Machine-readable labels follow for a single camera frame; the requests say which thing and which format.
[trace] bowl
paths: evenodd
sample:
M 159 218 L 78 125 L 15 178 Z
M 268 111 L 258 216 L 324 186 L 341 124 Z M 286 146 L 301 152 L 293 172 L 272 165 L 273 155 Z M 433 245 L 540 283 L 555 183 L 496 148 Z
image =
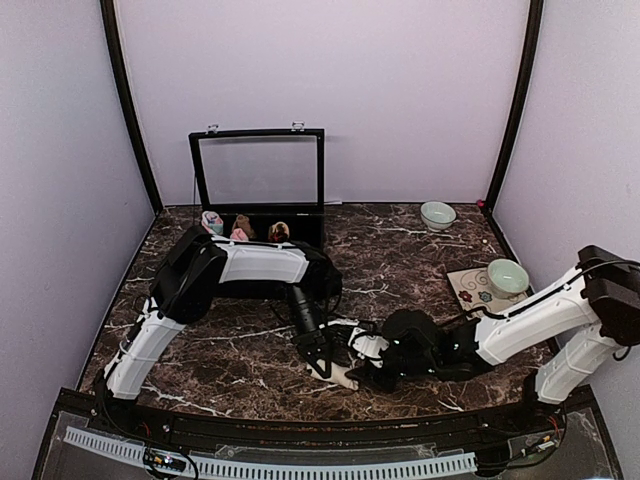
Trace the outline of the bowl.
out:
M 487 267 L 491 290 L 498 298 L 510 298 L 529 288 L 529 274 L 512 260 L 500 258 Z
M 427 202 L 420 207 L 420 216 L 430 231 L 439 232 L 451 226 L 456 211 L 446 203 Z

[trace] dark marble surface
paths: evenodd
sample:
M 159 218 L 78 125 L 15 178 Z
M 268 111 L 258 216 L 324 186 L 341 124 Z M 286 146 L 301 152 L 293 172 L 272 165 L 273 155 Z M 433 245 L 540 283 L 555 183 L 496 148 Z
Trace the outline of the dark marble surface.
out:
M 436 321 L 459 313 L 446 272 L 504 256 L 475 205 L 455 205 L 445 233 L 427 232 L 419 205 L 327 207 L 326 250 L 344 274 L 339 312 L 381 322 L 399 308 L 420 308 Z M 192 224 L 191 207 L 158 218 L 100 333 L 81 390 L 114 355 L 137 317 L 166 252 Z M 551 356 L 546 345 L 514 356 L 468 382 L 405 382 L 394 394 L 351 391 L 311 378 L 282 324 L 264 301 L 214 300 L 207 317 L 187 327 L 149 374 L 140 403 L 174 411 L 269 420 L 381 420 L 475 410 L 516 402 L 523 379 Z

